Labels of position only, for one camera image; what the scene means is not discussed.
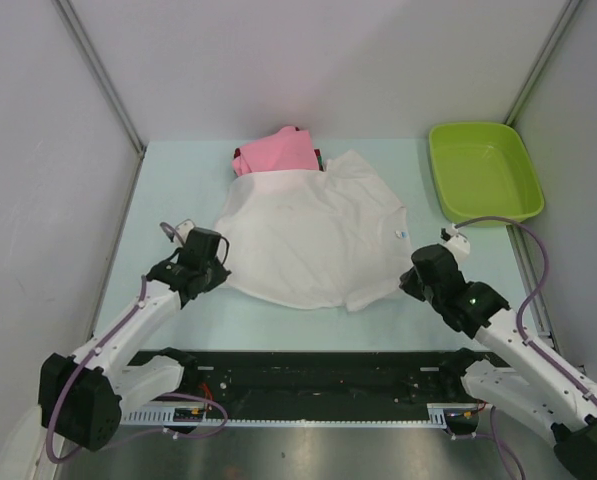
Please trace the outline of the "white t shirt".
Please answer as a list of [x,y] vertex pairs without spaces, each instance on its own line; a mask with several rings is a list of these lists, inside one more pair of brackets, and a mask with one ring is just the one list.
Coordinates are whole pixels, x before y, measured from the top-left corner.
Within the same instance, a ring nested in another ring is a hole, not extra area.
[[296,309],[362,310],[412,266],[406,207],[353,150],[323,171],[238,178],[215,228],[230,244],[228,286]]

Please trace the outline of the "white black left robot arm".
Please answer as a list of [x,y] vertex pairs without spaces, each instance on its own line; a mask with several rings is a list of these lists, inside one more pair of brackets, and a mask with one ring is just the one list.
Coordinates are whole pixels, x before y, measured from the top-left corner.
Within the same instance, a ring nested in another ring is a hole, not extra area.
[[230,275],[224,235],[190,220],[160,227],[175,249],[142,276],[137,296],[101,334],[68,356],[51,354],[42,364],[38,404],[45,453],[55,464],[68,459],[56,454],[55,436],[96,452],[109,444],[124,414],[151,401],[192,399],[200,391],[200,403],[213,402],[189,353],[167,347],[141,366],[130,364],[162,324]]

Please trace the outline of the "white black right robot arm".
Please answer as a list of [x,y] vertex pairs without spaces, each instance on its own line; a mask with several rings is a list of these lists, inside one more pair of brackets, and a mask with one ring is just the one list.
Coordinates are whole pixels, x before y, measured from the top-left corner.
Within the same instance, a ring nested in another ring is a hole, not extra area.
[[502,410],[539,435],[572,476],[597,479],[597,383],[530,334],[492,287],[465,280],[446,246],[420,248],[411,260],[401,289],[508,366],[500,370],[459,350],[439,376],[441,393],[451,401],[469,395]]

